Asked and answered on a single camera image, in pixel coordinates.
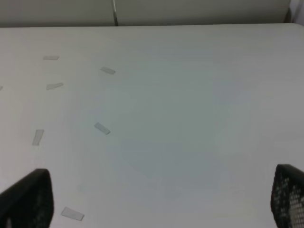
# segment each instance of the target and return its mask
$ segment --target tape piece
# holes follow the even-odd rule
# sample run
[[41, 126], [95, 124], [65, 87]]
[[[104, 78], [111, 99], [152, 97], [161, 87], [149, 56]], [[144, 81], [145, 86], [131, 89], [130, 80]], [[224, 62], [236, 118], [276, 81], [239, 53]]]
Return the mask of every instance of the tape piece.
[[47, 84], [47, 90], [55, 89], [55, 88], [58, 88], [58, 87], [61, 87], [61, 86], [63, 86], [62, 82], [56, 83], [56, 84]]
[[59, 56], [43, 56], [43, 60], [58, 60]]
[[35, 137], [33, 140], [33, 146], [39, 146], [44, 130], [36, 130]]
[[82, 219], [84, 218], [84, 214], [81, 214], [80, 212], [78, 211], [74, 211], [68, 207], [65, 207], [63, 209], [63, 211], [61, 212], [61, 215], [62, 216], [65, 216], [65, 217], [68, 217], [70, 219], [75, 219], [75, 220], [78, 220], [78, 221], [82, 221]]
[[104, 71], [104, 72], [106, 72], [106, 73], [108, 73], [108, 74], [111, 74], [111, 75], [115, 74], [115, 72], [116, 72], [116, 71], [114, 71], [114, 70], [112, 70], [112, 69], [110, 69], [110, 68], [107, 68], [107, 67], [105, 67], [105, 66], [103, 66], [103, 67], [101, 68], [101, 70]]
[[94, 127], [100, 130], [101, 132], [103, 132], [105, 135], [111, 132], [109, 129], [107, 129], [105, 126], [101, 125], [100, 123], [96, 123]]

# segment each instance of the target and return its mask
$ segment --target white table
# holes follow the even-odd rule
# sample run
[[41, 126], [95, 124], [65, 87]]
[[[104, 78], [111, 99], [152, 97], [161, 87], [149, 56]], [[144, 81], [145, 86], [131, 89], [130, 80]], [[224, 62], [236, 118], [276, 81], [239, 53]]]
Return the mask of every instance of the white table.
[[302, 27], [1, 28], [0, 50], [0, 190], [48, 168], [52, 228], [276, 227], [275, 167], [304, 170]]

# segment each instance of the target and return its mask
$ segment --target table surface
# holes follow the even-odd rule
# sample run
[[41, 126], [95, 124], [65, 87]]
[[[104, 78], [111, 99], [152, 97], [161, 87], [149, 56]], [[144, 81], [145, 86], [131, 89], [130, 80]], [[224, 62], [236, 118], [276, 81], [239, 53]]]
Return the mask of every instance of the table surface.
[[1, 28], [0, 50], [0, 190], [49, 169], [52, 228], [276, 227], [276, 165], [304, 170], [301, 26]]

